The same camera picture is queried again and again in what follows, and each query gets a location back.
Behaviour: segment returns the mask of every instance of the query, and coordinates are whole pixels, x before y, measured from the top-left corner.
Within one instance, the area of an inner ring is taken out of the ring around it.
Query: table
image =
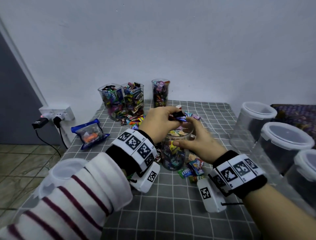
[[[145,100],[144,110],[152,107],[152,100]],[[201,117],[204,127],[212,133],[228,150],[234,149],[229,144],[236,116],[227,103],[169,101],[169,105],[182,105],[182,110]],[[97,110],[94,118],[100,120],[103,131],[110,133],[107,140],[89,150],[81,151],[82,142],[76,137],[62,160],[68,158],[84,158],[91,160],[99,152],[105,152],[110,143],[130,126],[121,126],[107,114],[104,105]],[[276,186],[281,180],[277,171],[267,161],[262,163],[268,173],[269,183]],[[211,166],[205,164],[208,173]],[[278,185],[278,190],[292,200],[299,198],[291,188]],[[177,172],[161,167],[148,193],[133,190],[132,202],[121,211],[110,216],[104,225],[101,239],[260,239],[261,233],[243,205],[227,206],[220,213],[206,212],[196,184],[182,179]],[[240,201],[235,195],[226,198],[226,202]],[[20,212],[37,205],[38,200],[32,197],[19,209]]]

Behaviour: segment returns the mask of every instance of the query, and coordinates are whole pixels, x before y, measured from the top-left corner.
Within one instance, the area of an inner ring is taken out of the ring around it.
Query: candy jar
[[[170,171],[176,171],[183,167],[188,151],[173,145],[174,140],[190,139],[193,129],[187,129],[185,133],[183,129],[173,130],[168,133],[167,137],[161,142],[161,164]]]
[[[126,111],[132,116],[144,114],[144,85],[134,82],[122,85]]]
[[[170,81],[167,79],[154,79],[151,82],[153,85],[154,107],[167,106]]]
[[[107,113],[113,120],[119,120],[126,115],[122,86],[116,83],[108,83],[98,91],[107,108]]]

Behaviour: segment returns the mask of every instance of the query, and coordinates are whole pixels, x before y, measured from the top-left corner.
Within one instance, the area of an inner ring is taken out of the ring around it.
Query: tile floor
[[[12,223],[17,209],[59,159],[50,146],[0,144],[0,228]]]

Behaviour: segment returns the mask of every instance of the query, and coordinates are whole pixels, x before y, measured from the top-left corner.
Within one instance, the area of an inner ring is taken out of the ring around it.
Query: white sleeve with red stripes
[[[0,239],[100,239],[107,217],[129,204],[129,182],[106,153],[99,153],[63,186],[0,230]]]

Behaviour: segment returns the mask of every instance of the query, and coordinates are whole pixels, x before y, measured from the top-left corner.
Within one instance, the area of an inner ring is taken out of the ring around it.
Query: person's left hand
[[[179,111],[172,106],[151,108],[138,129],[147,133],[155,144],[159,143],[171,130],[180,127],[181,122],[168,120],[169,114]]]

